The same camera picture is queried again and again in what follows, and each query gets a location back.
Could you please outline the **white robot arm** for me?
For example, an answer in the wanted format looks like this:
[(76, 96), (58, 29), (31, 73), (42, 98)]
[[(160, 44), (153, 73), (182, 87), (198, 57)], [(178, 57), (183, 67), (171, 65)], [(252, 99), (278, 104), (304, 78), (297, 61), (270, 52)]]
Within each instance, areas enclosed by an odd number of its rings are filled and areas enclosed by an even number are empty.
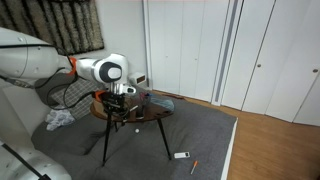
[(6, 81), (29, 87), (19, 78), (49, 78), (60, 68), (92, 82), (114, 83), (111, 90), (114, 95), (136, 93), (136, 89), (128, 84), (128, 61), (121, 54), (111, 54), (103, 59), (73, 59), (59, 55), (56, 46), (38, 38), (0, 28), (0, 71)]

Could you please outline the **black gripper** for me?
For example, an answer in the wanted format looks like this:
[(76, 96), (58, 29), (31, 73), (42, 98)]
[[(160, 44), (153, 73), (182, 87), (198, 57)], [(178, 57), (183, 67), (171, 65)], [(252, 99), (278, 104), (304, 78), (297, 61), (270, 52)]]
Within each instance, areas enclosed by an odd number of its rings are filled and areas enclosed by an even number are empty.
[(117, 95), (110, 92), (105, 92), (101, 95), (102, 104), (104, 110), (108, 114), (124, 114), (126, 109), (124, 107), (125, 98), (124, 95)]

